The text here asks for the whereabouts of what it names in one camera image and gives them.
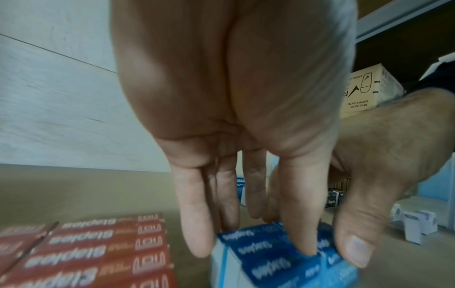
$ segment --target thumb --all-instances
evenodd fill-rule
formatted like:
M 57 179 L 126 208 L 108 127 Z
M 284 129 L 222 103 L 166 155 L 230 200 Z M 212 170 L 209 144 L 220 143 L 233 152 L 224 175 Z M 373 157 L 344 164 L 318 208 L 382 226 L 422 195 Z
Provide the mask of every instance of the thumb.
M 338 251 L 351 264 L 365 268 L 390 221 L 393 204 L 405 190 L 404 185 L 388 182 L 391 177 L 372 181 L 351 179 L 334 219 L 335 243 Z
M 317 251 L 317 229 L 327 200 L 330 153 L 317 159 L 281 158 L 278 166 L 281 219 L 292 243 L 307 255 Z

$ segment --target small white box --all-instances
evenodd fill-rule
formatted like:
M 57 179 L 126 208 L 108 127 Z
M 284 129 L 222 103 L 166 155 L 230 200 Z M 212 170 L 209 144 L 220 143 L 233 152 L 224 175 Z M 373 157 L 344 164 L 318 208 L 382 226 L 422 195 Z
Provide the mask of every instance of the small white box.
M 370 110 L 382 102 L 403 96 L 403 93 L 403 86 L 382 64 L 352 72 L 341 106 L 341 118 Z
M 422 244 L 420 231 L 420 219 L 417 213 L 405 211 L 404 213 L 404 235 L 406 240 L 414 244 Z
M 403 209 L 398 203 L 395 203 L 390 211 L 390 222 L 396 221 L 403 221 Z
M 437 217 L 436 213 L 428 210 L 416 211 L 420 220 L 420 231 L 423 235 L 428 235 L 437 232 Z

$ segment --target stack of red boxes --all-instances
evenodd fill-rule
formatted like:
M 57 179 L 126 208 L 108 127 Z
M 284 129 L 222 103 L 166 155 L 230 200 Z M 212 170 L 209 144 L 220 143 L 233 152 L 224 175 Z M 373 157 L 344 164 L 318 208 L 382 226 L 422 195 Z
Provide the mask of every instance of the stack of red boxes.
M 19 287 L 177 287 L 163 217 L 61 223 L 0 278 Z
M 0 228 L 0 276 L 43 239 L 54 224 Z

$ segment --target human palm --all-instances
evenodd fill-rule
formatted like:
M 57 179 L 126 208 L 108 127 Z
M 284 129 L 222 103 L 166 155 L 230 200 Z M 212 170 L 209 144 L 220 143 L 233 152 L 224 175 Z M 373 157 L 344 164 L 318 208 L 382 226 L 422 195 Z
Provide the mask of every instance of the human palm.
M 254 218 L 265 151 L 281 157 L 284 225 L 298 248 L 316 251 L 354 22 L 350 0 L 113 1 L 119 78 L 169 160 L 196 256 L 239 226 L 238 151 Z

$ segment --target staples box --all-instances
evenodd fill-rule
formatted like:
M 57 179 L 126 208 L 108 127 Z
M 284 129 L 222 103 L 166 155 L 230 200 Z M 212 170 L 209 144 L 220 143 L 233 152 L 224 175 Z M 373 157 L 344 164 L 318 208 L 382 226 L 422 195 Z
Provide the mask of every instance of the staples box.
M 341 106 L 341 118 L 372 109 L 403 96 L 403 86 L 382 64 L 351 73 Z
M 299 252 L 280 223 L 221 233 L 212 251 L 212 288 L 344 288 L 355 279 L 357 269 L 337 253 L 326 224 L 316 256 Z

